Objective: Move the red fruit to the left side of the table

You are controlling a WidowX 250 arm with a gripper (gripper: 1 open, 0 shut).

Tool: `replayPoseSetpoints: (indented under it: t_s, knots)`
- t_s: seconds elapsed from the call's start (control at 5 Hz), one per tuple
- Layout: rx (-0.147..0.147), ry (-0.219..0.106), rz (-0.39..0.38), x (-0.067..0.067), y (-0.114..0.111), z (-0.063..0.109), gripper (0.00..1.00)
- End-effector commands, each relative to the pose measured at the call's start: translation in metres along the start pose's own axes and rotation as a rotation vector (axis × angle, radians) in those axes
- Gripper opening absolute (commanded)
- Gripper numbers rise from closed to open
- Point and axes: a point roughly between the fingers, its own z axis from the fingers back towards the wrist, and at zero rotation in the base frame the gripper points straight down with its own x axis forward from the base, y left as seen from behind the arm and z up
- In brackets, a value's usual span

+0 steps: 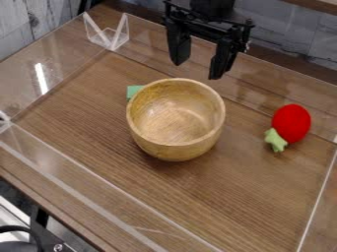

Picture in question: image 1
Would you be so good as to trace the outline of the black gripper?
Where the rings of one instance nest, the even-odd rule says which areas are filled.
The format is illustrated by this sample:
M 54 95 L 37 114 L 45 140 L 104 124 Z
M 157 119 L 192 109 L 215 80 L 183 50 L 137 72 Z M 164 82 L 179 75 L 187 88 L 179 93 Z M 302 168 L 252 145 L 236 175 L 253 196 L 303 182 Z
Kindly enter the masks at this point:
M 162 0 L 168 53 L 176 66 L 189 58 L 192 35 L 205 40 L 219 39 L 209 60 L 209 80 L 217 80 L 229 70 L 237 53 L 233 41 L 245 43 L 253 28 L 252 20 L 233 13 L 233 2 L 188 0 L 184 7 L 181 0 Z

